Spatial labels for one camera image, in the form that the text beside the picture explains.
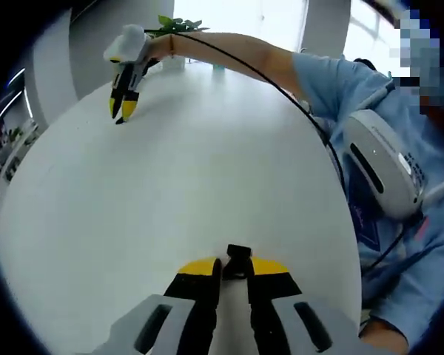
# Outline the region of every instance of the light blue shirt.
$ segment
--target light blue shirt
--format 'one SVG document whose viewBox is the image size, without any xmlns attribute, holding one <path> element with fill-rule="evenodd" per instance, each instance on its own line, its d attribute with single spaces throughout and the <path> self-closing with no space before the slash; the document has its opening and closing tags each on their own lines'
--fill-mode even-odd
<svg viewBox="0 0 444 355">
<path fill-rule="evenodd" d="M 343 151 L 343 123 L 357 105 L 389 79 L 361 63 L 295 53 L 293 62 L 302 90 L 316 116 L 336 124 L 331 142 Z M 400 136 L 426 176 L 426 192 L 444 181 L 444 137 L 420 114 L 419 98 L 407 89 L 391 91 L 373 110 Z M 343 160 L 348 202 L 362 266 L 373 263 L 395 239 L 399 223 L 370 218 L 356 208 L 361 179 Z M 444 199 L 423 211 L 425 221 L 409 229 L 400 244 L 362 280 L 364 300 L 378 298 L 371 312 L 393 325 L 415 346 L 444 301 Z M 395 287 L 382 295 L 388 284 Z"/>
</svg>

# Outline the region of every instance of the round white table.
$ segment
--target round white table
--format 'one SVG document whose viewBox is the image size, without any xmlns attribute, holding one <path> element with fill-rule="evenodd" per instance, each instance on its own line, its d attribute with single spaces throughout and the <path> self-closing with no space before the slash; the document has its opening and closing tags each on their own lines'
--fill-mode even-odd
<svg viewBox="0 0 444 355">
<path fill-rule="evenodd" d="M 228 243 L 283 263 L 358 325 L 349 210 L 294 105 L 208 64 L 148 75 L 124 125 L 109 95 L 97 89 L 39 138 L 0 215 L 3 275 L 52 354 L 94 350 L 185 263 L 224 256 Z M 246 301 L 243 283 L 221 286 L 211 354 L 256 354 Z"/>
</svg>

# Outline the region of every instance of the white headset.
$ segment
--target white headset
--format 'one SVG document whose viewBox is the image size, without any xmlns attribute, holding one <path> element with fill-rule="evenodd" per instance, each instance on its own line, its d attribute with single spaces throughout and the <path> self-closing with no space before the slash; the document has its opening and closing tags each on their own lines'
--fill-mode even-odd
<svg viewBox="0 0 444 355">
<path fill-rule="evenodd" d="M 349 115 L 343 128 L 346 154 L 362 172 L 386 216 L 406 220 L 444 198 L 444 181 L 425 196 L 426 179 L 397 133 L 373 110 L 394 89 L 376 91 Z"/>
</svg>

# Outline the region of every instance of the sleeve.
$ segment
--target sleeve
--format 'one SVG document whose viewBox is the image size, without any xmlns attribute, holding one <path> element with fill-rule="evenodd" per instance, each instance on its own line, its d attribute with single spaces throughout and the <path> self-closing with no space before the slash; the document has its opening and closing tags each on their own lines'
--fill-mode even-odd
<svg viewBox="0 0 444 355">
<path fill-rule="evenodd" d="M 343 58 L 293 53 L 293 65 L 312 113 L 334 121 L 390 82 L 366 65 Z"/>
<path fill-rule="evenodd" d="M 372 317 L 400 331 L 412 349 L 444 302 L 444 244 L 403 272 L 397 287 L 380 301 Z"/>
</svg>

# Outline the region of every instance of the window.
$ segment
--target window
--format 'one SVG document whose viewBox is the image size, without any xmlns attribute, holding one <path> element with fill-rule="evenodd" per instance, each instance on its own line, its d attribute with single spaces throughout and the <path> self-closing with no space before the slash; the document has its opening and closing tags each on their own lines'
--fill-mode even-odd
<svg viewBox="0 0 444 355">
<path fill-rule="evenodd" d="M 175 0 L 174 17 L 202 20 L 209 32 L 241 33 L 298 51 L 306 4 L 307 0 Z"/>
<path fill-rule="evenodd" d="M 346 59 L 370 60 L 385 75 L 409 76 L 400 65 L 400 30 L 395 29 L 363 0 L 351 1 L 349 29 L 343 54 Z"/>
</svg>

